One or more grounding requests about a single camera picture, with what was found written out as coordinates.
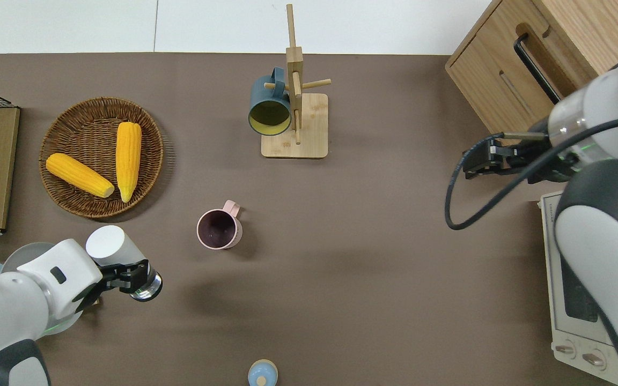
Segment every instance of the black cable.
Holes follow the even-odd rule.
[[[518,184],[520,184],[523,180],[527,179],[529,176],[532,176],[534,173],[536,173],[541,168],[546,166],[546,164],[552,161],[552,158],[558,156],[560,152],[565,151],[569,147],[577,144],[578,142],[581,142],[582,140],[588,137],[591,137],[592,135],[598,134],[599,132],[603,132],[605,130],[615,129],[616,127],[618,127],[618,119],[611,120],[609,122],[604,122],[599,125],[595,125],[594,127],[591,127],[590,129],[583,130],[581,132],[578,132],[577,134],[574,134],[572,137],[565,139],[563,142],[561,142],[557,146],[552,147],[552,149],[543,153],[529,166],[526,166],[526,168],[523,169],[523,171],[518,174],[517,178],[513,179],[512,182],[510,182],[504,188],[502,188],[502,190],[500,190],[493,198],[491,198],[486,203],[486,205],[480,208],[478,212],[474,213],[473,216],[469,217],[464,222],[456,224],[453,222],[452,218],[450,217],[450,206],[451,206],[451,201],[452,201],[452,190],[454,189],[454,184],[457,182],[457,176],[459,176],[459,171],[461,171],[462,165],[464,164],[469,154],[471,154],[473,150],[481,146],[481,144],[483,144],[485,141],[488,141],[488,139],[502,138],[504,136],[504,133],[498,132],[497,134],[490,135],[486,137],[485,139],[476,142],[476,144],[474,144],[474,146],[472,146],[469,151],[464,153],[464,155],[461,157],[461,159],[459,160],[459,163],[454,168],[454,171],[452,173],[450,185],[448,185],[447,187],[447,195],[445,196],[445,222],[447,222],[447,225],[451,229],[454,229],[454,230],[461,230],[461,229],[465,229],[466,227],[469,227],[471,224],[478,221],[479,218],[483,217],[486,213],[488,213],[488,211],[490,211],[493,207],[495,207],[495,205],[497,205],[498,202],[500,202],[503,198],[505,198],[505,196],[507,196],[507,194],[510,191],[513,190],[513,188],[516,188]]]

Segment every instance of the corn cob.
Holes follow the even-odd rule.
[[[45,165],[53,175],[95,196],[106,198],[113,193],[112,183],[71,156],[55,152]]]
[[[133,122],[118,125],[116,135],[116,181],[124,203],[130,201],[137,186],[142,128]]]

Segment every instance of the wicker basket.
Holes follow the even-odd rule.
[[[116,131],[121,122],[142,127],[137,188],[129,202],[121,201],[116,183]],[[47,157],[62,152],[89,166],[116,187],[108,198],[90,195],[49,173]],[[164,161],[164,142],[149,113],[128,100],[96,98],[86,100],[59,115],[42,140],[39,168],[42,183],[59,206],[87,218],[106,218],[125,212],[152,189]]]

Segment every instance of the oven window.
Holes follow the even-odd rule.
[[[579,318],[586,322],[597,322],[598,311],[595,301],[581,284],[576,274],[569,268],[564,257],[562,261],[562,283],[564,284],[564,309],[566,314],[573,318]]]

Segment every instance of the mug handle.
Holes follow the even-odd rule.
[[[225,205],[223,205],[223,212],[228,212],[231,216],[238,217],[238,212],[240,212],[240,204],[235,201],[228,200],[225,202]]]
[[[285,70],[282,68],[273,68],[273,72],[270,73],[270,83],[275,83],[273,98],[281,98],[285,92]]]

